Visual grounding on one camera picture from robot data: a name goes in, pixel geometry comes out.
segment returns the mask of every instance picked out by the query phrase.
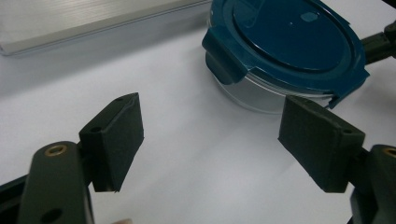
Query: white table surface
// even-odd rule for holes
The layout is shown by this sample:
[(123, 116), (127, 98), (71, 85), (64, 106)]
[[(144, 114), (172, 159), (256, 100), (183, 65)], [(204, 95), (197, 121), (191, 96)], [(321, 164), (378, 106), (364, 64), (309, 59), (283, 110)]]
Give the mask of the white table surface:
[[(326, 0), (359, 37), (396, 10), (380, 0)], [(60, 45), (0, 57), (0, 184), (25, 175), (34, 153), (79, 130), (113, 99), (139, 92), (145, 140), (119, 193), (92, 191), (96, 223), (347, 223), (345, 194), (326, 194), (277, 141), (280, 116), (248, 111), (221, 92), (201, 41), (209, 5)], [(396, 146), (396, 62), (332, 112)]]

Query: blue plastic lid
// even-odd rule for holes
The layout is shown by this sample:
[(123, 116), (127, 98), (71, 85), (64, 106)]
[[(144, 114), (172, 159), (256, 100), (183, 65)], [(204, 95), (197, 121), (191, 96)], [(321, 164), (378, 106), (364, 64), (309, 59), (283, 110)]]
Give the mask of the blue plastic lid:
[(369, 74), (348, 23), (317, 0), (214, 0), (203, 46), (225, 85), (251, 73), (283, 89), (332, 94), (330, 107)]

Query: container lid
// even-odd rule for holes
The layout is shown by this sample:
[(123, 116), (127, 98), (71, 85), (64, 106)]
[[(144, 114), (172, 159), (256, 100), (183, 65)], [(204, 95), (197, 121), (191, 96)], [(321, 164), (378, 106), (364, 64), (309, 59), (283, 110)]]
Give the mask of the container lid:
[(330, 94), (334, 107), (369, 76), (358, 37), (317, 0), (217, 0), (210, 25), (206, 64), (225, 85), (250, 73), (282, 89)]

